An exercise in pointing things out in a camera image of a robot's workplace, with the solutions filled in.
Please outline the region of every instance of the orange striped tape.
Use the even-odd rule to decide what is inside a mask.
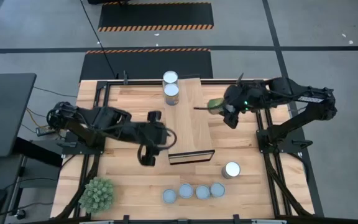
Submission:
[[[208,30],[212,29],[212,24],[195,25],[157,25],[157,26],[119,26],[119,27],[99,27],[99,32],[123,32],[123,31],[150,31],[150,30]]]
[[[107,5],[115,5],[118,2],[107,2],[103,3],[104,6]],[[150,5],[150,4],[211,4],[210,2],[154,2],[154,3],[131,3],[129,2],[128,5]]]
[[[121,49],[121,50],[89,50],[85,54],[112,54],[112,53],[141,53],[141,52],[190,52],[190,51],[208,51],[206,48],[177,48],[177,49]]]

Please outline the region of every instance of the green plant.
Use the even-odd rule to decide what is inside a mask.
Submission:
[[[87,213],[98,213],[109,209],[114,199],[113,189],[109,179],[95,177],[85,185],[84,194],[79,200],[80,207]]]

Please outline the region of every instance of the concrete floor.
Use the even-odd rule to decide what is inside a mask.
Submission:
[[[213,30],[98,34],[105,47],[273,46],[262,0],[210,2]],[[358,1],[268,0],[268,3],[281,46],[358,46]],[[86,1],[84,4],[97,26],[101,6],[91,6]],[[4,0],[0,8],[0,49],[72,47],[98,47],[79,0]],[[84,53],[0,54],[0,73],[34,72],[37,87],[75,95],[84,56]],[[310,123],[304,131],[306,138],[314,141],[309,152],[325,216],[358,218],[358,51],[283,52],[283,57],[288,76],[294,81],[334,89],[337,116],[331,121]],[[242,72],[244,78],[281,75],[274,51],[213,50],[211,60],[214,78],[237,78]],[[75,103],[74,98],[34,90],[29,108],[46,114],[58,101]],[[36,119],[45,124],[44,118]],[[35,129],[27,114],[23,124]],[[38,139],[24,128],[19,136]],[[43,202],[51,202],[53,193],[54,189],[29,189],[21,204],[41,201],[35,195],[43,195]],[[22,222],[45,220],[49,211],[48,206],[31,208],[28,219]]]

